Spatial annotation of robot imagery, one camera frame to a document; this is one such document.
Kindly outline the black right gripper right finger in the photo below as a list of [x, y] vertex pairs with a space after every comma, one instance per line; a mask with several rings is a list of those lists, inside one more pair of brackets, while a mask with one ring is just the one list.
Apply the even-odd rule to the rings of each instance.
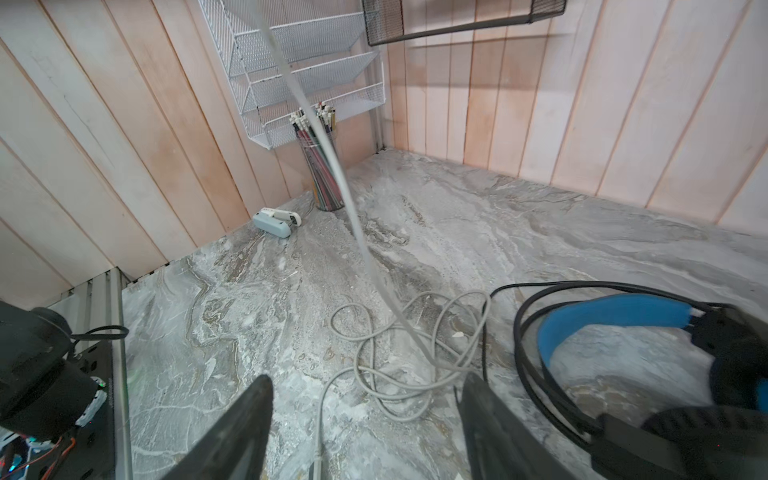
[[473, 479], [572, 479], [475, 373], [455, 394]]

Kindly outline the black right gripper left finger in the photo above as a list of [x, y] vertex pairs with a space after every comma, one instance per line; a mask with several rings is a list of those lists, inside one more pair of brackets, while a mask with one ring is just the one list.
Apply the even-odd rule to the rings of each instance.
[[274, 389], [260, 375], [165, 477], [258, 479], [265, 463]]

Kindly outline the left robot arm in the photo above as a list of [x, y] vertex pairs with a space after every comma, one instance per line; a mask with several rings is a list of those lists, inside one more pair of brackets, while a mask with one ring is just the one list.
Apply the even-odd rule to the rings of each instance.
[[53, 310], [2, 303], [2, 478], [124, 478], [113, 345], [128, 332], [75, 333]]

